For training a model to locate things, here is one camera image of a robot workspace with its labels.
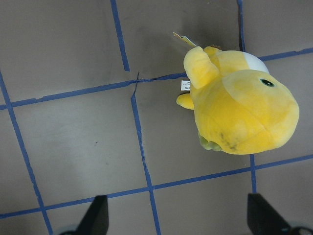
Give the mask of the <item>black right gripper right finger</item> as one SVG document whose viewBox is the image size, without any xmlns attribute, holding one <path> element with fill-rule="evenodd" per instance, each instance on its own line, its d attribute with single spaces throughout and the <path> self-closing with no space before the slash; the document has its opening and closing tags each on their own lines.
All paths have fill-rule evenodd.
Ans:
<svg viewBox="0 0 313 235">
<path fill-rule="evenodd" d="M 253 235 L 294 235 L 290 224 L 259 193 L 247 196 L 247 225 Z"/>
</svg>

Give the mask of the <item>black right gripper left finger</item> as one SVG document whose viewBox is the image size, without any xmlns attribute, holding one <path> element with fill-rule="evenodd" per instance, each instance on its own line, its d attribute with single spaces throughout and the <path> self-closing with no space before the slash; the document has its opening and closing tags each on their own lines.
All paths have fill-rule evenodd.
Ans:
<svg viewBox="0 0 313 235">
<path fill-rule="evenodd" d="M 86 214 L 75 230 L 75 235 L 106 235 L 109 229 L 108 197 L 94 198 Z"/>
</svg>

